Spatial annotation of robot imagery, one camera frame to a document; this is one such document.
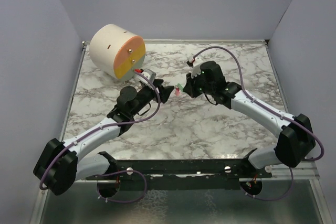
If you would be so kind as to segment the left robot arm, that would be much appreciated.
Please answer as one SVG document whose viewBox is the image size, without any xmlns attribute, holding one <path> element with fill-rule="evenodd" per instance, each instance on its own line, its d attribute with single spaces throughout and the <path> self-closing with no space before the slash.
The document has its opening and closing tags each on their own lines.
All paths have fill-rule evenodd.
<svg viewBox="0 0 336 224">
<path fill-rule="evenodd" d="M 124 87 L 116 105 L 96 126 L 68 140 L 54 138 L 48 141 L 33 169 L 40 180 L 40 189 L 49 189 L 56 196 L 67 191 L 75 182 L 79 174 L 78 164 L 86 155 L 128 131 L 137 123 L 135 115 L 151 101 L 158 105 L 165 103 L 173 90 L 173 86 L 164 86 L 162 79 L 143 84 L 140 91 L 132 86 Z"/>
</svg>

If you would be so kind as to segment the green key tag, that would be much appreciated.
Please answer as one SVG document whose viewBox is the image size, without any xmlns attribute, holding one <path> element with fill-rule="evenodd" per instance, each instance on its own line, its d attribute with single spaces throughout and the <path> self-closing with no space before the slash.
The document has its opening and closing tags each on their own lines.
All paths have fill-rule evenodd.
<svg viewBox="0 0 336 224">
<path fill-rule="evenodd" d="M 179 84 L 179 83 L 178 83 L 178 84 L 175 86 L 175 88 L 176 88 L 176 89 L 178 89 L 178 90 L 183 90 L 183 87 L 182 87 L 182 85 L 181 85 L 181 84 Z"/>
</svg>

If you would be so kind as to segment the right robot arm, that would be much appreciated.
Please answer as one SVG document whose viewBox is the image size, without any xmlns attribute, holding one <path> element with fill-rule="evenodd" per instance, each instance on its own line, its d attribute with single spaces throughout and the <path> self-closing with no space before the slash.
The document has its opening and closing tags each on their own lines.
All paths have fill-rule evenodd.
<svg viewBox="0 0 336 224">
<path fill-rule="evenodd" d="M 215 104 L 240 112 L 270 131 L 277 139 L 276 145 L 249 152 L 241 164 L 246 177 L 254 177 L 260 169 L 268 165 L 284 164 L 294 168 L 315 147 L 314 138 L 308 134 L 312 130 L 307 116 L 293 116 L 256 99 L 243 91 L 240 84 L 227 82 L 221 67 L 214 61 L 195 66 L 186 75 L 183 91 L 191 98 L 200 95 L 211 96 Z"/>
</svg>

